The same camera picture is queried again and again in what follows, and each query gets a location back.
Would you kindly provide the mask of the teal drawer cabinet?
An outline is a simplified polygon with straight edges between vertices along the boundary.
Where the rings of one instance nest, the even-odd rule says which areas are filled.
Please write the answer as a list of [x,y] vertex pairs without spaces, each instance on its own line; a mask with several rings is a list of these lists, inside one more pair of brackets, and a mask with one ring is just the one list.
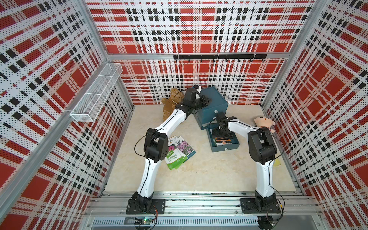
[[194,117],[200,128],[207,132],[211,151],[220,152],[237,149],[240,144],[235,133],[233,133],[233,139],[231,139],[232,144],[230,145],[216,146],[214,141],[214,128],[219,125],[216,117],[219,115],[226,115],[229,105],[228,102],[215,87],[203,88],[200,94],[209,98],[210,103],[208,106],[195,112]]

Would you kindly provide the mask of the orange flower seed bag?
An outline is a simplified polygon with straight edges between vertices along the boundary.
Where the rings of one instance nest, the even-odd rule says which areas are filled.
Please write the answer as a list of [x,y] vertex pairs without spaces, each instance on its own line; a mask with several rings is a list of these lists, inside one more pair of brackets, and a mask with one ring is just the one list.
[[173,144],[177,138],[178,138],[177,136],[173,136],[173,137],[169,138],[168,139],[168,144],[169,145]]

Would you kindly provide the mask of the purple flower seed bag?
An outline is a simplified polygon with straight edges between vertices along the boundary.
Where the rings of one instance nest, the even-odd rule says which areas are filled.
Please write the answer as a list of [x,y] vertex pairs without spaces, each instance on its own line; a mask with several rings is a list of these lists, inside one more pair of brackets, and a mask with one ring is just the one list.
[[196,151],[182,137],[178,137],[174,141],[174,144],[187,157],[187,159],[196,154]]

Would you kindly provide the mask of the orange fruit seed bag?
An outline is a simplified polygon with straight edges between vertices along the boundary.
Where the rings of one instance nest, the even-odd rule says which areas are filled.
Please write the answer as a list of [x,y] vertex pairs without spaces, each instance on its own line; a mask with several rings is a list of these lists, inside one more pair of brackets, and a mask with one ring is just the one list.
[[225,139],[225,138],[218,138],[216,137],[214,139],[216,146],[223,146],[223,145],[230,145],[232,144],[231,139]]

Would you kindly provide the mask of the pink flower green seed bag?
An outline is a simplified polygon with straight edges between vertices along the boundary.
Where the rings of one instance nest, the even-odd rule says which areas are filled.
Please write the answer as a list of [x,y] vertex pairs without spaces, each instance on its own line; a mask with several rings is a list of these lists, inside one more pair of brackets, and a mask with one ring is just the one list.
[[178,169],[187,160],[187,156],[175,145],[169,146],[168,150],[165,158],[168,168],[170,170]]

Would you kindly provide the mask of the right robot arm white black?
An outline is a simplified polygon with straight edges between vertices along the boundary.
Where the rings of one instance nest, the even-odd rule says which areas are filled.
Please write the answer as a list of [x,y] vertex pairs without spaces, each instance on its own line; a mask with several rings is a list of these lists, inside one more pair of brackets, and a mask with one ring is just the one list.
[[272,187],[273,164],[278,152],[273,135],[267,127],[254,127],[243,123],[236,117],[227,117],[220,112],[216,115],[217,130],[220,134],[239,134],[248,140],[249,154],[256,163],[257,186],[255,204],[259,210],[276,203],[275,190]]

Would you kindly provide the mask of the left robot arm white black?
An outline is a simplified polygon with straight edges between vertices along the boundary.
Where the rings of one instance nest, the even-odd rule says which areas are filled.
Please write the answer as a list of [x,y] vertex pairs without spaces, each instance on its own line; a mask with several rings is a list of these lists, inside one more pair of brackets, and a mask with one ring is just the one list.
[[168,138],[191,114],[209,104],[209,99],[201,93],[201,90],[202,87],[198,85],[189,87],[172,114],[155,129],[149,128],[142,137],[145,140],[143,146],[145,168],[141,183],[132,199],[144,212],[151,208],[158,169],[169,152]]

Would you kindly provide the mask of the brown teddy bear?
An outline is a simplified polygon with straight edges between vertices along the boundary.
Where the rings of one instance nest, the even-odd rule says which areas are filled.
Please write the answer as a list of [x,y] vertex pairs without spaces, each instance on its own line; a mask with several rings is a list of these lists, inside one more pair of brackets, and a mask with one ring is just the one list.
[[171,89],[169,98],[162,98],[163,103],[163,121],[165,121],[174,111],[175,107],[183,100],[184,94],[177,88]]

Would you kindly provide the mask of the pig plush toy striped shirt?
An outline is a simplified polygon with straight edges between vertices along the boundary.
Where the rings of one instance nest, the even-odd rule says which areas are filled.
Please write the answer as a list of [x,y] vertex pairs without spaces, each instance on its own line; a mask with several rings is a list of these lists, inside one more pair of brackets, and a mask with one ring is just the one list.
[[254,122],[257,127],[267,127],[271,133],[275,133],[275,130],[272,128],[272,126],[275,125],[275,122],[272,119],[261,116],[261,117],[256,117],[254,119]]

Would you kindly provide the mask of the small round white object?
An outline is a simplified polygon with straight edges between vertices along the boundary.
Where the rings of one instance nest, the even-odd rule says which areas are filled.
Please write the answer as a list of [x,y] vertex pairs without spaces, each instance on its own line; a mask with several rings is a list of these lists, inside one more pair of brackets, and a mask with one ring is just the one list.
[[274,163],[273,163],[273,166],[274,166],[274,167],[280,167],[280,166],[281,166],[281,161],[280,161],[280,159],[275,159],[275,160],[274,160]]

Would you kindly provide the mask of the green circuit board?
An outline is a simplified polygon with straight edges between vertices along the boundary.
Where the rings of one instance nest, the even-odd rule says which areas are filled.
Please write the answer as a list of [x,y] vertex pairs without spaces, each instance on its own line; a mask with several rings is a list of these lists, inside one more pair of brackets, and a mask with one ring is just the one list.
[[151,225],[154,221],[153,218],[135,218],[135,225]]

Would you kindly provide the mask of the black hook rail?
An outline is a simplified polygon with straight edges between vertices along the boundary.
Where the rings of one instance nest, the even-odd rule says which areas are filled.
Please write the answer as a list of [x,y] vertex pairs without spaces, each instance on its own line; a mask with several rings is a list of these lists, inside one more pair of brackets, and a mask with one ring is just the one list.
[[174,60],[241,60],[248,59],[253,61],[254,59],[260,59],[264,61],[267,58],[267,54],[196,54],[196,55],[173,55]]

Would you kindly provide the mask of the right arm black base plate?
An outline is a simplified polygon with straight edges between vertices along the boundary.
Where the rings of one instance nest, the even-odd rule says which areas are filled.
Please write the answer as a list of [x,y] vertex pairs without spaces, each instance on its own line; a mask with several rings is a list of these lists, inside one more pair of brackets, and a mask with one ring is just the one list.
[[277,199],[273,197],[242,198],[240,206],[243,214],[280,214],[281,208]]

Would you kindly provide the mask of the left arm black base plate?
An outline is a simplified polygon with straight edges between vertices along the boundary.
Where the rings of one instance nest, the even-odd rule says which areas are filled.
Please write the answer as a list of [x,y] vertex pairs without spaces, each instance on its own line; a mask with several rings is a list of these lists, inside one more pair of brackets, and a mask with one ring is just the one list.
[[126,208],[127,215],[138,215],[138,214],[164,214],[165,212],[165,199],[152,199],[151,201],[136,201],[133,198],[128,200]]

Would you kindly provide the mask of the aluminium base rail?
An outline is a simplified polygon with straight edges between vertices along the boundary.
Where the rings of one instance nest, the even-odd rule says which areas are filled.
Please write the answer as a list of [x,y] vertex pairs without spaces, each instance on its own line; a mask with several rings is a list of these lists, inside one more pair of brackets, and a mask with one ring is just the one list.
[[[259,229],[326,230],[314,198],[299,192],[278,196],[280,214],[243,214],[240,199],[252,192],[157,192],[165,199],[164,214],[127,215],[129,193],[108,194],[91,200],[81,227],[84,230]],[[151,225],[135,225],[135,218],[152,218]]]

